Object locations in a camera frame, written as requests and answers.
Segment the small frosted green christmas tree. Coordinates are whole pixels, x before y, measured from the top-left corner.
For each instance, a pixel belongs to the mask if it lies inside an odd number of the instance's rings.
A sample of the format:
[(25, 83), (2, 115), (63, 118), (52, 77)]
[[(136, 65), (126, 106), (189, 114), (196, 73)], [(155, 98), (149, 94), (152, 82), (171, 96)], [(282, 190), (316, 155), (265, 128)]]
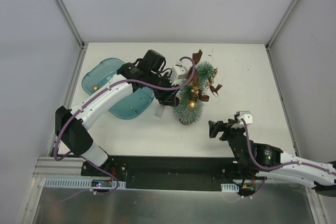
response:
[(174, 117), (183, 125), (197, 122), (203, 113), (204, 103), (208, 102), (207, 91), (213, 84), (215, 68), (207, 61), (196, 65), (198, 82), (191, 81), (177, 93), (178, 106), (173, 108)]

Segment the gold ball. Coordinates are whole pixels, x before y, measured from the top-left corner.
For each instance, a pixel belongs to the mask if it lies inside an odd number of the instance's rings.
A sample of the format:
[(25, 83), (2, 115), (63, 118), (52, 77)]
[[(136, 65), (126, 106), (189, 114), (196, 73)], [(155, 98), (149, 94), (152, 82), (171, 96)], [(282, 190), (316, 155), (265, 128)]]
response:
[(193, 100), (193, 99), (190, 99), (190, 100), (188, 101), (188, 103), (187, 103), (187, 108), (188, 108), (189, 110), (194, 110), (194, 109), (196, 109), (196, 108), (197, 108), (197, 102), (196, 102), (195, 100)]

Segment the gold berry sprig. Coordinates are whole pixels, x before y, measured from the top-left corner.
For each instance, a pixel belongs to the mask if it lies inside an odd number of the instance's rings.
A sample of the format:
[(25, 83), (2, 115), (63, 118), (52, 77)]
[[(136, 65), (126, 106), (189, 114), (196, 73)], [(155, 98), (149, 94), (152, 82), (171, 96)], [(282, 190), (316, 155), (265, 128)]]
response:
[(218, 96), (218, 91), (223, 87), (222, 84), (215, 86), (215, 78), (218, 74), (217, 68), (197, 68), (192, 80), (187, 84), (191, 92), (201, 97), (202, 92), (209, 90), (214, 96)]

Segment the brown ribbon bow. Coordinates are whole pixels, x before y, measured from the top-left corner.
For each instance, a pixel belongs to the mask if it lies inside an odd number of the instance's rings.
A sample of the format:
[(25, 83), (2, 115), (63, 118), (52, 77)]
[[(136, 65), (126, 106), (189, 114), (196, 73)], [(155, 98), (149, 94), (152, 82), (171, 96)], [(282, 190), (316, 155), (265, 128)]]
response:
[(192, 76), (191, 81), (187, 84), (187, 96), (189, 101), (195, 104), (198, 101), (209, 101), (209, 95), (206, 94), (206, 91), (210, 91), (212, 95), (218, 96), (218, 91), (222, 88), (221, 84), (215, 86), (218, 69), (213, 67), (208, 61), (201, 61), (202, 55), (203, 52), (201, 50), (192, 54), (195, 69), (193, 70), (193, 67), (191, 67), (187, 74), (187, 78)]

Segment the teal transparent plastic bin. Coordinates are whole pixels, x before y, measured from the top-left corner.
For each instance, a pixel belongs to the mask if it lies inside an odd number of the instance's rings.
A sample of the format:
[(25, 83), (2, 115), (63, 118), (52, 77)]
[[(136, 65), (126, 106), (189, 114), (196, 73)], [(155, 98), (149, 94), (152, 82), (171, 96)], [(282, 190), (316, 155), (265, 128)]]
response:
[[(81, 82), (82, 88), (87, 94), (92, 95), (94, 93), (92, 87), (98, 86), (101, 88), (117, 73), (117, 70), (123, 64), (125, 62), (118, 58), (107, 58), (101, 61), (84, 75)], [(144, 112), (153, 100), (153, 91), (144, 87), (120, 100), (109, 109), (109, 112), (120, 119), (130, 120)]]

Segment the brown matte ball ornament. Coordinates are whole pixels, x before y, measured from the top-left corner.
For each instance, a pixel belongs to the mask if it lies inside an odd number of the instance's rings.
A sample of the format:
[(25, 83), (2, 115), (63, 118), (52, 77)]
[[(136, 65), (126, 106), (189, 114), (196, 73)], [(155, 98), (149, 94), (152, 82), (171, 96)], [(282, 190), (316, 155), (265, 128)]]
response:
[(180, 97), (176, 97), (176, 98), (175, 98), (175, 102), (176, 102), (177, 104), (179, 104), (180, 101), (181, 101), (181, 98), (180, 98)]

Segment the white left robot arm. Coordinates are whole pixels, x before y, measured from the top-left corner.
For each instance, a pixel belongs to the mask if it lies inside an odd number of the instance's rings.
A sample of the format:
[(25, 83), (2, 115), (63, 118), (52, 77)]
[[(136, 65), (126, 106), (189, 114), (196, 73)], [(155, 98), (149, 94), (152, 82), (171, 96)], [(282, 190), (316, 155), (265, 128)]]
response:
[(55, 112), (58, 141), (74, 155), (92, 162), (92, 169), (99, 176), (108, 175), (111, 170), (108, 154), (93, 141), (88, 130), (105, 111), (143, 87), (153, 90), (159, 104), (176, 106), (175, 92), (188, 70), (179, 60), (171, 68), (171, 73), (167, 73), (161, 68), (164, 64), (164, 56), (148, 50), (143, 58), (123, 64), (106, 84), (79, 105), (71, 109), (59, 107)]

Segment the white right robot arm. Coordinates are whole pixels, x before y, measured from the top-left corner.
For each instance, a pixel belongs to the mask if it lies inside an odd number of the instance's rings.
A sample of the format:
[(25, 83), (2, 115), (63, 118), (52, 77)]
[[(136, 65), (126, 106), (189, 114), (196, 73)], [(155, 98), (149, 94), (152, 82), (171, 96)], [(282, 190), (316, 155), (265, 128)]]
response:
[(219, 132), (227, 142), (237, 162), (236, 173), (242, 179), (266, 177), (304, 185), (318, 195), (335, 197), (335, 162), (318, 163), (289, 154), (269, 144), (249, 139), (245, 119), (209, 121), (209, 137)]

